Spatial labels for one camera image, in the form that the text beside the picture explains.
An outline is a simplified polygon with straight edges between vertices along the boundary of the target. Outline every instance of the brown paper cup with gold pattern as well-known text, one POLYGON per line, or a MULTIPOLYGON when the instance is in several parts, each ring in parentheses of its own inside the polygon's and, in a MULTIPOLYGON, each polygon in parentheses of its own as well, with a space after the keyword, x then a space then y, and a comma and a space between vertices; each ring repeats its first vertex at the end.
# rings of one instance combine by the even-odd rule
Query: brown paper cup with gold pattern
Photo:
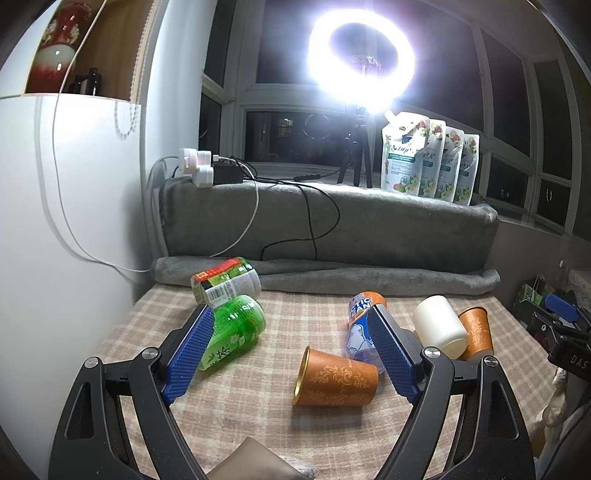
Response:
POLYGON ((484 307, 471 307, 458 315, 468 332, 468 347, 460 360, 479 363, 487 355, 494 354, 488 312, 484 307))
POLYGON ((378 369, 309 346, 301 359, 294 405, 365 406, 378 388, 378 369))

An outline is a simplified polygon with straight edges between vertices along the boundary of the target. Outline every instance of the silver bolt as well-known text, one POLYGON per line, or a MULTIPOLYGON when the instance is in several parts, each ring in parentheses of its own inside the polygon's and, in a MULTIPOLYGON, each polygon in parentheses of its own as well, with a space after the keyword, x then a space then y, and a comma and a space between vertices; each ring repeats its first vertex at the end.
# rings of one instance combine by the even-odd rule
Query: silver bolt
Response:
POLYGON ((142 352, 142 357, 146 360, 150 360, 151 358, 155 358, 158 355, 158 350, 155 348, 147 348, 142 352))
POLYGON ((441 356, 441 352, 435 347, 430 346, 425 348, 425 355, 427 355, 429 358, 439 358, 441 356))
POLYGON ((90 358, 86 359, 86 362, 84 362, 84 366, 86 368, 94 368, 99 364, 99 359, 95 356, 91 356, 90 358))
POLYGON ((487 366, 492 367, 492 368, 499 366, 499 361, 493 356, 486 356, 484 359, 484 363, 487 366))

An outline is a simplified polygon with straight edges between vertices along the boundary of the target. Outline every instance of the ring light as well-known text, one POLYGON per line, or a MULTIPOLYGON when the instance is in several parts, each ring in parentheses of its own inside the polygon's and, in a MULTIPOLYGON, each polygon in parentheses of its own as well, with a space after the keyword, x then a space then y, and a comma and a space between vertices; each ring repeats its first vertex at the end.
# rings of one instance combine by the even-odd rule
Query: ring light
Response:
POLYGON ((366 106, 370 111, 388 108, 413 78, 414 53, 406 36, 390 20, 372 11, 335 10, 327 13, 316 22, 309 49, 310 71, 320 87, 344 102, 366 106), (363 76, 330 51, 330 36, 337 28, 350 23, 375 28, 396 48, 398 65, 389 77, 363 76))

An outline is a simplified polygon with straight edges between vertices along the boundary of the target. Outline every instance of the red vase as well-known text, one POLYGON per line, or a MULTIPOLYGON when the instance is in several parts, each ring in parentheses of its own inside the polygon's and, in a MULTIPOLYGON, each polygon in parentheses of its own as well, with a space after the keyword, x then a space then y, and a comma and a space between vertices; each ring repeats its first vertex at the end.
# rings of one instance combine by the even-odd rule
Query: red vase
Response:
POLYGON ((56 11, 33 60, 27 93, 59 92, 91 16, 90 7, 79 2, 65 4, 56 11))

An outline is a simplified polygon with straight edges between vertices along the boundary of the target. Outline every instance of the gold cup rim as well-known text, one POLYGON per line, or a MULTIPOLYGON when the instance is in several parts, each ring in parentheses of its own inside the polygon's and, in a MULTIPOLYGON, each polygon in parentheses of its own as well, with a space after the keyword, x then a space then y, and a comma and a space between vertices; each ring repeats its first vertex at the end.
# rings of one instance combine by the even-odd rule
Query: gold cup rim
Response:
POLYGON ((476 310, 476 309, 484 310, 484 313, 486 313, 486 316, 488 317, 488 310, 486 308, 484 308, 484 307, 481 307, 481 306, 478 306, 478 307, 470 307, 470 308, 464 310, 463 312, 461 312, 458 316, 461 317, 466 312, 469 312, 470 310, 476 310))
POLYGON ((306 350, 304 350, 304 355, 301 358, 301 363, 300 363, 300 370, 297 374, 297 380, 295 381, 295 388, 294 388, 294 398, 293 398, 293 405, 297 405, 298 400, 300 399, 301 396, 301 391, 302 391, 302 383, 304 382, 304 376, 306 375, 306 370, 308 369, 308 360, 310 358, 310 345, 308 345, 306 347, 306 350))

